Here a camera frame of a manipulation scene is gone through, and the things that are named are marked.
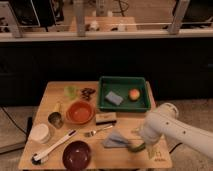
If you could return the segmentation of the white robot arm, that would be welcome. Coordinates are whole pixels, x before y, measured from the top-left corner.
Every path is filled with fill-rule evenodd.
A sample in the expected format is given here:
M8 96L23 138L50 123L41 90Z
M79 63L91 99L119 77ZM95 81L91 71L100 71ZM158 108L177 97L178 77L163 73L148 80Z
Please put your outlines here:
M169 136L213 159L213 133L179 121L178 115L175 105L161 104L148 112L139 135L147 145L156 144L162 135Z

